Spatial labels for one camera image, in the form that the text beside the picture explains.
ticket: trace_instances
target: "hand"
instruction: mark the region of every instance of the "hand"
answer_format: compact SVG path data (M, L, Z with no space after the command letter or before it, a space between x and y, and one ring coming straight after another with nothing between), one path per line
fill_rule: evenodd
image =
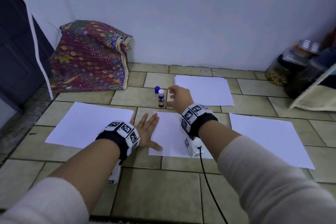
M144 116L141 118L139 124L137 126L134 126L139 133L139 146L150 147L154 150L162 151L162 146L151 140L153 131L159 122L159 116L157 113L154 113L153 116L148 121L146 121L147 117L148 113L145 113Z
M182 88L178 85L173 85L168 88L173 95L170 98L173 98L174 101L167 102L168 107L174 108L176 112L182 114L188 106L194 103L193 98L190 95L190 90Z

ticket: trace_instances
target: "patterned cloth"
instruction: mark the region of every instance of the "patterned cloth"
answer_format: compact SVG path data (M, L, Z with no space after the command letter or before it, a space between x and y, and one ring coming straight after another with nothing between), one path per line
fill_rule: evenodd
M127 89L131 35L97 21L76 20L60 29L61 40L50 57L54 91Z

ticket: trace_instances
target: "white sweater sleeve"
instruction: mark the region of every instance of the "white sweater sleeve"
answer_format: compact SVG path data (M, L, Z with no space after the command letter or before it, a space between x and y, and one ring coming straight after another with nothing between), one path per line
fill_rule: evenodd
M1 224L83 224L89 213L81 194L60 178L45 178L0 216Z
M234 139L217 165L252 224L336 223L329 192L246 136Z

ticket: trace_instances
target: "black cable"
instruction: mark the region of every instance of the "black cable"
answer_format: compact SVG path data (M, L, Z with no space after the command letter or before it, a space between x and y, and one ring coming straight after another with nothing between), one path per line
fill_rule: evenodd
M226 224L228 224L228 222L227 222L227 220L226 220L224 214L222 213L221 208L219 207L219 205L218 205L218 203L217 203L217 201L216 201L216 199L215 199L215 196L214 196L213 193L212 193L212 190L211 190L211 188L210 188L210 185L209 185L207 176L205 175L205 170L204 170L203 161L202 161L201 148L202 148L202 146L198 147L197 149L199 149L199 158L201 159L201 165L202 165L202 169L203 169L203 174L204 174L205 181L206 181L207 184L208 184L209 191L210 191L210 193L211 193L211 195L212 195L213 200L214 200L215 203L216 203L216 206L217 206L217 208L218 208L218 210L219 210L219 212L220 212L220 214L221 214L221 216L222 216L224 222L225 222Z

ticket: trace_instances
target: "blue cap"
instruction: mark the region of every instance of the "blue cap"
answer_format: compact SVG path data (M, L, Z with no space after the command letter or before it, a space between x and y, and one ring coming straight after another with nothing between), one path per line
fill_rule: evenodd
M160 89L159 86L156 86L156 87L155 87L155 94L159 94L159 89Z

